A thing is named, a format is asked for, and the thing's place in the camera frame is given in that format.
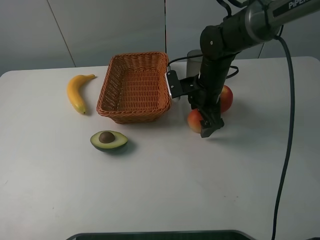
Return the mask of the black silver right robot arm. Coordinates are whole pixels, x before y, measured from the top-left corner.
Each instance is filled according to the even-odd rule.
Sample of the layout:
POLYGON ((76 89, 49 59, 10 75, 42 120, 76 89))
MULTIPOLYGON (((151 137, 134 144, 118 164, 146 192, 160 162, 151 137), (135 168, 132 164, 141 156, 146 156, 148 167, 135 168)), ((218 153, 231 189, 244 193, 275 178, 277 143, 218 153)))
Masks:
POLYGON ((189 97, 191 106, 202 116, 202 138, 224 126, 220 95, 236 55, 272 40, 284 24, 319 9, 318 0, 254 0, 221 24, 209 25, 202 31, 202 62, 195 81, 199 92, 189 97))

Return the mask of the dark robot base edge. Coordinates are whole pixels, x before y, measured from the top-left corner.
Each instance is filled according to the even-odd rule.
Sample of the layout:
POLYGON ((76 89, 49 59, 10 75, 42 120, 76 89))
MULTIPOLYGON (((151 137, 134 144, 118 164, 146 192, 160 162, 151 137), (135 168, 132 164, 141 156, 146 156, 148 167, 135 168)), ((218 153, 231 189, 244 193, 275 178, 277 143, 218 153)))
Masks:
POLYGON ((68 240, 253 240, 237 230, 78 233, 68 240))

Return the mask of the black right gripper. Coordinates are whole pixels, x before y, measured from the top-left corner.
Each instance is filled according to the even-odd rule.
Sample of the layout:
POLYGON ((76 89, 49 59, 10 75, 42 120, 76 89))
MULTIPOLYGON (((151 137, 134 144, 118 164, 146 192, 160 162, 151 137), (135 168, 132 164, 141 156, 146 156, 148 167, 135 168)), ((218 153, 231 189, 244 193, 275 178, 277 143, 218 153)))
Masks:
POLYGON ((221 129, 225 123, 221 118, 220 94, 225 85, 233 56, 223 57, 218 60, 202 58, 196 84, 200 90, 189 97, 191 108, 198 109, 202 120, 200 120, 200 136, 208 138, 216 130, 221 129))

